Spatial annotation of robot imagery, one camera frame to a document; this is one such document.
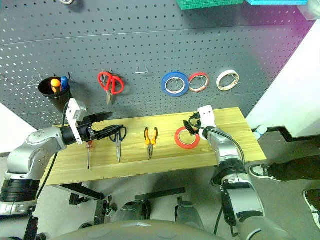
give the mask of green container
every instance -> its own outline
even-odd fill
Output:
[[[176,0],[181,10],[242,4],[244,0]]]

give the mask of pliers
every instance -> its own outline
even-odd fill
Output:
[[[158,138],[158,128],[154,128],[154,136],[152,138],[152,140],[150,140],[149,138],[149,134],[148,134],[149,130],[146,127],[144,129],[144,139],[145,139],[145,144],[148,146],[148,159],[150,160],[152,158],[152,153],[154,151],[154,145],[156,144],[156,140]]]

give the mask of wooden table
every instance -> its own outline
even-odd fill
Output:
[[[109,138],[95,140],[90,152],[88,170],[86,144],[75,143],[58,154],[46,185],[82,183],[214,166],[217,164],[216,157],[207,141],[201,140],[196,148],[188,150],[180,148],[175,143],[176,130],[183,127],[183,120],[188,120],[193,114],[194,112],[185,112],[94,123],[94,130],[101,130],[113,124],[123,124],[127,127],[127,136],[121,146],[121,162],[118,163],[116,145]],[[240,144],[246,162],[266,159],[239,108],[216,109],[214,115],[217,127],[231,134]],[[150,137],[154,134],[154,127],[159,131],[151,160],[148,160],[144,139],[146,127],[150,129]]]

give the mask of red handled scissors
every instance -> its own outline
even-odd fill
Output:
[[[98,81],[101,87],[106,92],[106,104],[109,105],[112,103],[112,96],[116,94],[120,94],[125,89],[125,84],[122,79],[115,74],[111,74],[108,71],[102,71],[98,74]],[[116,91],[116,85],[119,83],[121,85],[121,89]]]

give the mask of white wall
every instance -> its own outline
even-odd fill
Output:
[[[10,153],[21,146],[36,131],[12,111],[0,103],[0,153]]]
[[[320,134],[320,20],[246,120],[252,129],[285,126],[293,137]]]

